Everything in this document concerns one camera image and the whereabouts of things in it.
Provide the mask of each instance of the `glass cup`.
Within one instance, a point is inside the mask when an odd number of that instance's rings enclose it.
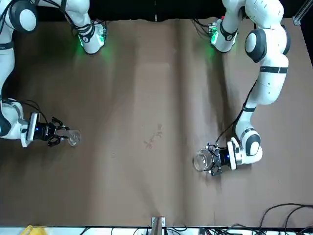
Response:
[[[208,170],[212,164],[211,153],[207,149],[199,150],[192,160],[196,171]]]

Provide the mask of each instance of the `black cable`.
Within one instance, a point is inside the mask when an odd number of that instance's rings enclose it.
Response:
[[[194,27],[195,27],[195,29],[196,29],[197,34],[199,35],[199,37],[200,37],[201,39],[203,39],[203,40],[208,40],[208,36],[209,36],[209,35],[206,34],[206,33],[201,32],[201,31],[198,29],[198,27],[197,27],[197,25],[196,25],[196,23],[195,23],[194,21],[191,20],[191,22],[192,22],[192,24],[194,25]]]
[[[164,234],[168,234],[167,230],[172,231],[173,234],[176,233],[176,234],[180,235],[180,233],[178,231],[176,231],[174,229],[169,229],[169,228],[164,228]]]
[[[289,215],[287,216],[287,218],[286,218],[286,220],[285,220],[285,233],[287,233],[287,224],[288,224],[288,220],[289,220],[290,216],[291,216],[293,213],[295,213],[297,210],[302,209],[302,208],[311,208],[311,209],[313,209],[313,206],[303,205],[303,206],[300,206],[300,207],[297,207],[297,208],[293,209],[293,210],[289,213]]]
[[[47,118],[45,117],[45,115],[43,114],[43,112],[41,112],[39,109],[37,109],[35,106],[31,105],[31,104],[28,104],[26,102],[22,102],[22,101],[16,101],[18,103],[21,103],[21,104],[25,104],[25,105],[28,105],[29,107],[32,107],[33,109],[36,109],[42,116],[43,118],[45,119],[46,123],[48,123],[48,120]]]
[[[135,230],[135,232],[133,233],[133,235],[135,235],[135,233],[136,233],[138,230],[139,230],[139,228],[137,228],[137,229]]]
[[[34,100],[26,99],[26,100],[21,100],[21,102],[31,102],[31,103],[33,103],[33,104],[36,105],[36,107],[38,108],[38,110],[40,110],[39,104],[38,104],[36,101],[34,101]]]
[[[243,107],[246,106],[246,103],[248,102],[249,96],[250,96],[250,94],[251,94],[251,92],[252,92],[252,90],[253,90],[255,84],[256,84],[256,81],[255,81],[255,83],[253,84],[253,86],[251,87],[251,89],[250,89],[250,91],[249,91],[249,93],[248,93],[248,95],[247,95],[247,97],[246,97],[246,100],[245,100],[245,102],[244,102],[244,104],[243,104]],[[238,114],[238,116],[236,117],[236,119],[220,134],[220,136],[218,136],[218,138],[216,139],[215,143],[218,143],[219,140],[220,140],[220,138],[223,136],[223,134],[225,134],[225,132],[228,131],[228,130],[239,120],[239,118],[240,118],[242,112],[243,112],[243,110],[240,111],[240,113]]]
[[[200,25],[201,27],[206,27],[209,28],[209,26],[207,24],[202,24],[200,23],[200,21],[198,19],[192,19],[192,21],[194,21],[195,23],[197,23],[198,25]]]
[[[313,225],[307,226],[306,228],[304,228],[303,230],[301,230],[300,232],[298,232],[298,234],[302,234],[304,231],[313,228]]]
[[[185,226],[185,228],[183,228],[183,229],[176,229],[176,228],[173,228],[175,231],[177,231],[177,232],[184,232],[184,231],[186,231],[187,230],[187,227]]]
[[[2,30],[3,30],[3,27],[4,27],[4,22],[5,22],[6,13],[7,13],[7,11],[9,10],[9,8],[10,8],[15,2],[17,2],[17,0],[12,0],[12,1],[10,1],[9,4],[5,7],[3,13],[1,14],[0,22],[1,22],[2,20],[3,20],[3,21],[2,21],[2,24],[1,24],[1,27],[0,27],[0,34],[1,34],[1,32],[2,32]]]
[[[260,227],[259,227],[259,232],[260,232],[261,229],[262,229],[262,225],[263,225],[263,222],[264,222],[264,219],[265,219],[265,216],[267,215],[267,213],[268,213],[270,210],[274,209],[274,208],[283,207],[283,206],[299,206],[299,207],[310,207],[310,208],[313,208],[313,205],[304,205],[304,204],[299,204],[299,203],[283,203],[283,204],[279,204],[279,205],[273,206],[273,207],[271,207],[271,208],[268,208],[268,209],[264,212],[264,214],[263,214],[263,216],[262,216],[262,219],[261,219],[261,222],[260,222]]]
[[[83,235],[89,229],[91,229],[91,227],[85,227],[85,229],[79,235]]]

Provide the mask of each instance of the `metal bracket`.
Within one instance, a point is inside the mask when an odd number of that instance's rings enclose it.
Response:
[[[150,235],[162,235],[162,227],[165,227],[165,217],[152,217],[151,226]]]
[[[313,0],[306,0],[304,4],[300,7],[299,11],[292,17],[293,24],[295,26],[301,25],[302,18],[307,14],[309,9],[313,5]]]

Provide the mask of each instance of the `power cord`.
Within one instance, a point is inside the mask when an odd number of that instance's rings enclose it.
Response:
[[[204,40],[207,40],[208,39],[208,36],[209,36],[209,32],[205,30],[205,26],[204,24],[201,25],[200,22],[196,21],[195,19],[192,19],[191,20],[193,26],[195,27],[196,31],[197,31],[197,34],[200,36],[200,38],[204,39]]]
[[[247,95],[247,97],[246,97],[246,100],[245,100],[245,102],[244,102],[244,104],[243,104],[243,107],[246,106],[246,103],[248,102],[249,96],[250,96],[250,94],[251,94],[251,92],[252,92],[252,90],[253,90],[255,84],[256,84],[256,81],[254,82],[253,86],[251,87],[251,89],[250,89],[250,91],[249,91],[249,93],[248,93],[248,95]],[[220,140],[220,138],[226,133],[226,131],[228,131],[228,130],[239,120],[239,118],[240,118],[240,116],[241,116],[242,113],[243,113],[243,109],[241,109],[241,111],[239,112],[239,114],[238,114],[238,116],[236,117],[236,119],[218,136],[218,138],[216,139],[215,143],[218,143],[219,140]]]

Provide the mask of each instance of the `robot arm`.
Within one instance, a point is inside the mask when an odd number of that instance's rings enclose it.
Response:
[[[236,137],[227,142],[227,148],[218,148],[217,143],[206,147],[212,154],[213,168],[217,169],[211,169],[212,175],[221,173],[222,165],[235,170],[237,165],[252,164],[262,158],[261,137],[250,120],[257,105],[272,104],[278,98],[289,65],[286,54],[290,49],[290,37],[280,25],[284,9],[279,0],[246,0],[245,9],[247,16],[258,26],[246,39],[246,53],[255,63],[260,62],[261,67],[233,124]],[[216,45],[218,50],[232,46],[224,37],[217,38]]]
[[[60,1],[60,6],[69,10],[67,19],[75,25],[80,36],[84,36],[85,51],[97,52],[104,44],[98,40],[102,25],[95,26],[91,22],[87,14],[89,1],[73,0],[71,4],[67,4],[63,0]],[[57,145],[67,139],[66,136],[57,135],[57,131],[69,130],[54,117],[50,123],[40,123],[38,113],[32,113],[30,121],[27,122],[23,119],[23,109],[19,102],[2,98],[2,87],[14,68],[12,33],[14,30],[32,32],[36,24],[35,4],[31,0],[0,0],[0,138],[20,139],[23,147],[27,147],[34,140],[48,141],[48,146]]]

